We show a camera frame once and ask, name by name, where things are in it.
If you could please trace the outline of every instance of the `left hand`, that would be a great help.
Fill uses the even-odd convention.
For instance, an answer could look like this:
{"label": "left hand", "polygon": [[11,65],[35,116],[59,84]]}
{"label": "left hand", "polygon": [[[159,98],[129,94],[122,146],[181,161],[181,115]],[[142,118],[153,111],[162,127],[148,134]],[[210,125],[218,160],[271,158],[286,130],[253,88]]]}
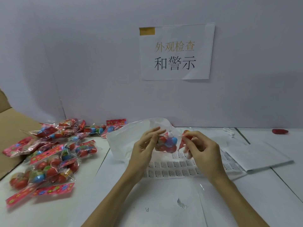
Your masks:
{"label": "left hand", "polygon": [[134,180],[134,183],[138,183],[142,179],[152,158],[152,151],[157,144],[158,135],[165,133],[165,131],[160,130],[160,127],[150,129],[134,144],[131,159],[125,171]]}

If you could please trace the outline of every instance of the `cardboard box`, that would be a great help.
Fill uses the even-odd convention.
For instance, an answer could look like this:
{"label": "cardboard box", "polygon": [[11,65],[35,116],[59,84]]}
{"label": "cardboard box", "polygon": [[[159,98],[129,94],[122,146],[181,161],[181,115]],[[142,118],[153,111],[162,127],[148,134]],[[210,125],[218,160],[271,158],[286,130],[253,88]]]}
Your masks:
{"label": "cardboard box", "polygon": [[5,94],[0,90],[0,180],[18,166],[24,158],[7,157],[2,151],[28,135],[21,130],[40,130],[41,124],[15,111],[9,104]]}

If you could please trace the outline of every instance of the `hand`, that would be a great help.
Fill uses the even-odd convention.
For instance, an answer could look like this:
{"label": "hand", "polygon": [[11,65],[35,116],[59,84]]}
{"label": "hand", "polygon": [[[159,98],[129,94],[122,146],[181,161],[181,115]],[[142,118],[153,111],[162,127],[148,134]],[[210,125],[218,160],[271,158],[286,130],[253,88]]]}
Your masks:
{"label": "hand", "polygon": [[224,170],[219,145],[199,131],[184,134],[185,153],[188,158],[194,157],[195,163],[211,183],[217,179],[228,178]]}
{"label": "hand", "polygon": [[138,183],[142,179],[144,171],[149,165],[152,158],[152,151],[158,141],[158,135],[165,132],[166,130],[160,130],[160,127],[150,129],[134,144],[131,159],[125,173],[130,176],[135,183]]}

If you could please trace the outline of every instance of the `yellow tape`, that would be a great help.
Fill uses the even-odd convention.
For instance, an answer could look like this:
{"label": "yellow tape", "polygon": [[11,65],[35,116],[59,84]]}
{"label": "yellow tape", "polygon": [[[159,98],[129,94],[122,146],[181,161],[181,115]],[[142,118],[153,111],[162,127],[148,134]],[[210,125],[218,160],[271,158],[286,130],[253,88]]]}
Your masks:
{"label": "yellow tape", "polygon": [[139,28],[140,36],[154,35],[154,28]]}

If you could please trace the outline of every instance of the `white wall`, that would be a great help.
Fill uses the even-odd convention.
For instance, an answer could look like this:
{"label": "white wall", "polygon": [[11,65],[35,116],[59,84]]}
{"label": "white wall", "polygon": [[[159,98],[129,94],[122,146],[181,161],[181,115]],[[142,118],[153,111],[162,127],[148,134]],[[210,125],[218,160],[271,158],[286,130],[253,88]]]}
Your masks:
{"label": "white wall", "polygon": [[39,122],[65,118],[29,0],[0,0],[0,88]]}
{"label": "white wall", "polygon": [[[67,117],[303,127],[303,0],[31,1]],[[209,80],[141,80],[139,27],[208,22]]]}

